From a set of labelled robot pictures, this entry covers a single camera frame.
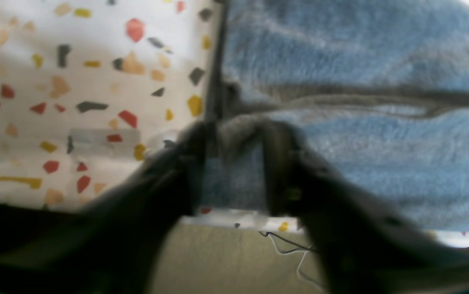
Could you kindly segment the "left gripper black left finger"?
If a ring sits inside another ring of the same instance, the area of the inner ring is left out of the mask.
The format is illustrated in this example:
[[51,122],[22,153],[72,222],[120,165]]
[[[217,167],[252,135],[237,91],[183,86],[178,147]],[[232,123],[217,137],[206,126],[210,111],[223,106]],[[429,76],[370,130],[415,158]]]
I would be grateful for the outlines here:
[[141,294],[174,225],[200,204],[212,125],[197,123],[76,213],[0,205],[0,294]]

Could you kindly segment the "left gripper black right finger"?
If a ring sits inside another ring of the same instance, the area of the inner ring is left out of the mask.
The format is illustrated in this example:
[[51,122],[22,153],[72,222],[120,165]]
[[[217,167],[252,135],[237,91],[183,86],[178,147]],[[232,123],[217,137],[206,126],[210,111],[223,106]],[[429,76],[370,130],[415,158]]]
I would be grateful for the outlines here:
[[271,216],[295,216],[331,294],[469,294],[469,251],[429,238],[311,156],[286,124],[261,126]]

